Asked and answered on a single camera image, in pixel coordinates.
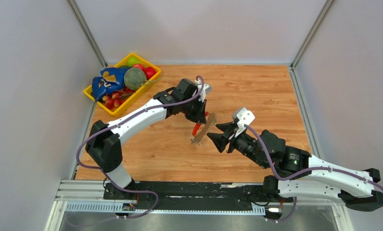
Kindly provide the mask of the metal key holder red handle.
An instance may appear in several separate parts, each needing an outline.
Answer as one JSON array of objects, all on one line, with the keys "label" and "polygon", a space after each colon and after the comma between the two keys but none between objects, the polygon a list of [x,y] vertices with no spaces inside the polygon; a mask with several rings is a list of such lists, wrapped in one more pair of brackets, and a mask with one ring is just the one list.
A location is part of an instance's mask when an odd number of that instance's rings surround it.
[{"label": "metal key holder red handle", "polygon": [[205,113],[206,123],[197,123],[192,130],[191,144],[200,144],[210,128],[216,123],[217,115],[215,113]]}]

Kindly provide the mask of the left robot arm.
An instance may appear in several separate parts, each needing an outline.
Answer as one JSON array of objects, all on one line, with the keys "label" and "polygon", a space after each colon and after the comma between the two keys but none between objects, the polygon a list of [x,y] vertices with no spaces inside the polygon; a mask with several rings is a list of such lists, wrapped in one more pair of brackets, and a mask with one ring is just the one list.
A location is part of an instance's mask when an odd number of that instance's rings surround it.
[{"label": "left robot arm", "polygon": [[84,142],[85,151],[115,184],[116,193],[122,199],[134,195],[133,178],[123,165],[122,146],[145,128],[182,113],[193,123],[205,124],[206,95],[212,87],[201,76],[195,81],[182,79],[176,87],[158,92],[144,106],[128,115],[104,123],[92,125],[90,135]]}]

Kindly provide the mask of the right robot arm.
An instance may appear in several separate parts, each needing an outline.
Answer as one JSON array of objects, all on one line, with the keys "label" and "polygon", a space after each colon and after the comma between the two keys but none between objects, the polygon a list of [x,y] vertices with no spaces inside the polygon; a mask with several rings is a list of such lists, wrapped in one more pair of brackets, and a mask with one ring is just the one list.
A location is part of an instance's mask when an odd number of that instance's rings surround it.
[{"label": "right robot arm", "polygon": [[309,152],[286,145],[284,139],[264,130],[256,133],[236,122],[218,124],[221,133],[207,134],[219,152],[234,150],[273,175],[264,178],[262,194],[274,201],[278,197],[311,197],[343,202],[350,209],[372,212],[383,207],[383,187],[379,170],[351,170],[322,160]]}]

